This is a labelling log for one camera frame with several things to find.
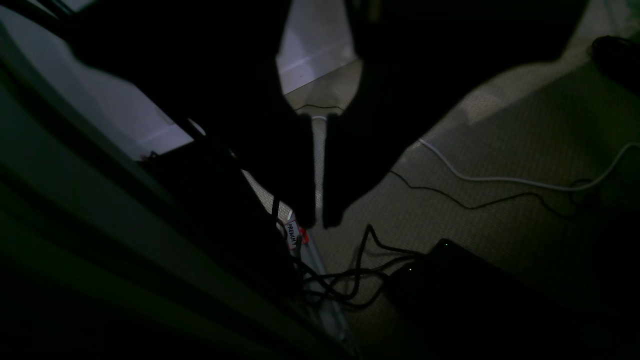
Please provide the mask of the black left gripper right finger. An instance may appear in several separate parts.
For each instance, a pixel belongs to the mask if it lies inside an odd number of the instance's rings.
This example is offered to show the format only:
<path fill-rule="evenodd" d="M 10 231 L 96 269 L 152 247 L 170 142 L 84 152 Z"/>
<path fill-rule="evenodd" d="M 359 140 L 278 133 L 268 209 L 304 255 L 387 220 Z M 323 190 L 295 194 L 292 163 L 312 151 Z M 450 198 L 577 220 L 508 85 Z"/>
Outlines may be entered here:
<path fill-rule="evenodd" d="M 386 177 L 464 96 L 518 66 L 557 60 L 585 0 L 346 0 L 358 89 L 327 117 L 322 224 Z"/>

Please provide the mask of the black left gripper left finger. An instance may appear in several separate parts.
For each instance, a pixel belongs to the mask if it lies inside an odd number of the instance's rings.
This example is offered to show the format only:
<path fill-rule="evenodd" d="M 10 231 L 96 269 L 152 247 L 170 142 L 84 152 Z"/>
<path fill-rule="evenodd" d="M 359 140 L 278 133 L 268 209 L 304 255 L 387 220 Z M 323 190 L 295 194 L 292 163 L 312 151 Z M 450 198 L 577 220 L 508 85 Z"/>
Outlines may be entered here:
<path fill-rule="evenodd" d="M 303 227 L 316 223 L 311 119 L 282 93 L 290 0 L 96 0 L 65 21 L 84 64 L 219 139 Z"/>

